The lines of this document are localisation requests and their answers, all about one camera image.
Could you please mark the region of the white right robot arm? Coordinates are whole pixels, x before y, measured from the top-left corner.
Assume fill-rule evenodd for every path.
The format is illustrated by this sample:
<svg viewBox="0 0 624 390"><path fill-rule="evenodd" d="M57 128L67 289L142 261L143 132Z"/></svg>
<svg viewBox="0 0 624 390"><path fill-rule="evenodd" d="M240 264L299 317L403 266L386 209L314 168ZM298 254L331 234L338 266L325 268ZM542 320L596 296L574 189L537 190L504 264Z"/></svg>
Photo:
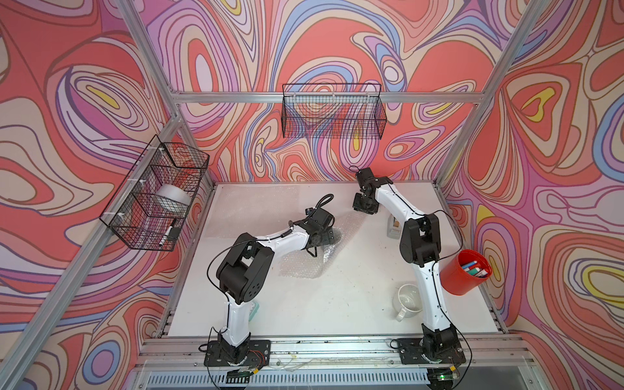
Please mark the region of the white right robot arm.
<svg viewBox="0 0 624 390"><path fill-rule="evenodd" d="M407 201L386 176L376 176L367 167L355 174L359 192L353 208L373 215L380 207L390 212L402 227L399 251L414 268L422 302L424 342L441 346L456 336L446 310L440 285L440 221Z"/></svg>

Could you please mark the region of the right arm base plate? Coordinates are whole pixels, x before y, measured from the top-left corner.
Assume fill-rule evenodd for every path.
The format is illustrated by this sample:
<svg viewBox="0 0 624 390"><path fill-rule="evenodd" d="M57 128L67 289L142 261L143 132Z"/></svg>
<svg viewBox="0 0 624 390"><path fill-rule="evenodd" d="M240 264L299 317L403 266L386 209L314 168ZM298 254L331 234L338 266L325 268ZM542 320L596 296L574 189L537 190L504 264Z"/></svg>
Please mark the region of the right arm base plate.
<svg viewBox="0 0 624 390"><path fill-rule="evenodd" d="M457 339L435 341L432 337L399 338L390 341L403 365L455 365L467 362L461 343Z"/></svg>

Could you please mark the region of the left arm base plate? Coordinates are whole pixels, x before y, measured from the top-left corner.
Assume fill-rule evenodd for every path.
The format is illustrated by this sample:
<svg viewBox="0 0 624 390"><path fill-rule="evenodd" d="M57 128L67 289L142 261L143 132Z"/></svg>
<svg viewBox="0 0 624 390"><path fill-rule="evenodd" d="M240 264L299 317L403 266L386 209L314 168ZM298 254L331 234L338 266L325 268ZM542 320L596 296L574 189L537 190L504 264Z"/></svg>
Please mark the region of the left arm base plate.
<svg viewBox="0 0 624 390"><path fill-rule="evenodd" d="M271 341L244 341L232 347L226 341L210 341L205 353L205 367L252 367L261 369L270 363Z"/></svg>

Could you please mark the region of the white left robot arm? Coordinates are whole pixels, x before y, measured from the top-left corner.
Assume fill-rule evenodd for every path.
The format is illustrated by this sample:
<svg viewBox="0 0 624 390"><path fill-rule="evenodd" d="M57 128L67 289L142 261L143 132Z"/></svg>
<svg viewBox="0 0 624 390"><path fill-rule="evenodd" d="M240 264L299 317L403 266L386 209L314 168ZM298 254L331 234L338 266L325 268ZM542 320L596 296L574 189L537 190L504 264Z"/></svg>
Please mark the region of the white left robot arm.
<svg viewBox="0 0 624 390"><path fill-rule="evenodd" d="M251 302L263 288L271 265L284 256L305 251L313 257L318 247L335 243L335 217L317 206L305 218L291 221L284 232L266 237L240 234L215 273L219 290L227 298L227 317L221 339L238 348L250 338Z"/></svg>

